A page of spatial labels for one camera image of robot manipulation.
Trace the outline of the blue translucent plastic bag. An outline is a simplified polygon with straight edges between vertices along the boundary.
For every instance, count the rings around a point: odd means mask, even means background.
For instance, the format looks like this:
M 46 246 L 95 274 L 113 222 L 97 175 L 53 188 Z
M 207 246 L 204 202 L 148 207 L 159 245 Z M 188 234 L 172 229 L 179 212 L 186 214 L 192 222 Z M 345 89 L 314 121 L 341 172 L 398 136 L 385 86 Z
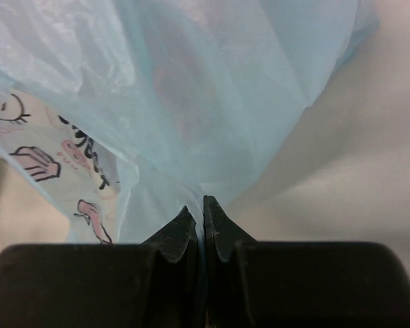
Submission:
M 64 244 L 140 244 L 186 208 L 207 326 L 204 198 L 259 179 L 377 24 L 373 1 L 0 1 L 0 156 Z

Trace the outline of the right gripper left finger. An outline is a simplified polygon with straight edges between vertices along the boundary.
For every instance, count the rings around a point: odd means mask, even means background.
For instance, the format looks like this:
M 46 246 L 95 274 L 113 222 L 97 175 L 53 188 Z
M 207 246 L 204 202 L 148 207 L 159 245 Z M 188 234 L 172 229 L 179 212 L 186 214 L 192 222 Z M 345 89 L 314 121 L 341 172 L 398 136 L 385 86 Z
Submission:
M 0 253 L 0 327 L 192 327 L 197 236 L 186 208 L 140 244 Z

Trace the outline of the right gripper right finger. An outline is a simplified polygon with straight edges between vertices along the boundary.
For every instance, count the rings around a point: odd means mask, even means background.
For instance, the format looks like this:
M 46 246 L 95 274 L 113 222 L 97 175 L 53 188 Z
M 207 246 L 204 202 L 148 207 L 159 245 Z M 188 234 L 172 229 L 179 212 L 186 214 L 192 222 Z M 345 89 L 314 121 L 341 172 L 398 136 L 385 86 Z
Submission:
M 410 279 L 378 243 L 257 241 L 204 198 L 211 327 L 410 327 Z

